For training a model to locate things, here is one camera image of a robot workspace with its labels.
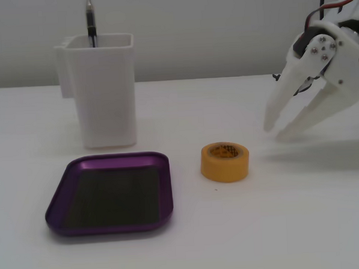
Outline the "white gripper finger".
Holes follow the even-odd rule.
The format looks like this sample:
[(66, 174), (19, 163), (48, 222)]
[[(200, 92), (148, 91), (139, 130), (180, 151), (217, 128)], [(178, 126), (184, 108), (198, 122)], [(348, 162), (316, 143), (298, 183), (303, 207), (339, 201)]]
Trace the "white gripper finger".
[(329, 82), (318, 91), (313, 100), (277, 135), (277, 140), (295, 138), (304, 131), (350, 106), (350, 100)]
[(315, 78), (336, 54), (336, 42), (329, 35), (317, 35), (309, 42), (303, 56), (290, 48), (276, 87), (270, 94), (265, 108), (263, 129), (269, 132), (275, 126), (282, 110), (307, 78)]

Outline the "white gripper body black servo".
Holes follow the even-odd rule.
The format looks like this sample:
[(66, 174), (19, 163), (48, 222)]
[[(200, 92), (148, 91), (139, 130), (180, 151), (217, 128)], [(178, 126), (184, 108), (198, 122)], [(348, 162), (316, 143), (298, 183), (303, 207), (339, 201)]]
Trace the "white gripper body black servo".
[(308, 77), (325, 80), (308, 109), (351, 107), (359, 101), (359, 20), (346, 21), (342, 27), (315, 21), (292, 50), (311, 70)]

